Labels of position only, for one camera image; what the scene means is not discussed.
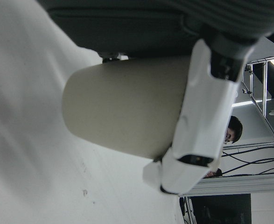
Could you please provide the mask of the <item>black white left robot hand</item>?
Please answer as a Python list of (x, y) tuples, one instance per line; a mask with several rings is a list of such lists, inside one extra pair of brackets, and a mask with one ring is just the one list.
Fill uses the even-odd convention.
[(100, 65), (70, 76), (62, 114), (75, 136), (150, 158), (143, 179), (190, 191), (219, 159), (242, 70), (274, 33), (274, 0), (41, 0)]

